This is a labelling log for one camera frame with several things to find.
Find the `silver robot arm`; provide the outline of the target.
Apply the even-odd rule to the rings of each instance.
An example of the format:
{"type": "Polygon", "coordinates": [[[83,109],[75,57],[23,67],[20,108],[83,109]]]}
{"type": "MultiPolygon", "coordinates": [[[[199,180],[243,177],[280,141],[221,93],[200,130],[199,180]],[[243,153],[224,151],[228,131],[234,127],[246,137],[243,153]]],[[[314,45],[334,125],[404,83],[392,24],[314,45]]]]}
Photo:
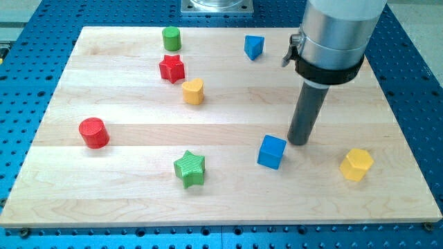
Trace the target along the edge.
{"type": "Polygon", "coordinates": [[[353,80],[385,4],[386,0],[307,0],[282,66],[293,60],[295,71],[316,84],[353,80]]]}

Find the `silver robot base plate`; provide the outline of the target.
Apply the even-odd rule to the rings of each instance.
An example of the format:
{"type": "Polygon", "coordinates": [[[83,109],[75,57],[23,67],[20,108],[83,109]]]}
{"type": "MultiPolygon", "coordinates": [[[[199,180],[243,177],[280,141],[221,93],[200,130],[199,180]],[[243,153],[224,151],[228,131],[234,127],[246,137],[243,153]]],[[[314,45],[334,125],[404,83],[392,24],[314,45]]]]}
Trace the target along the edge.
{"type": "Polygon", "coordinates": [[[182,15],[252,15],[252,0],[181,0],[182,15]]]}

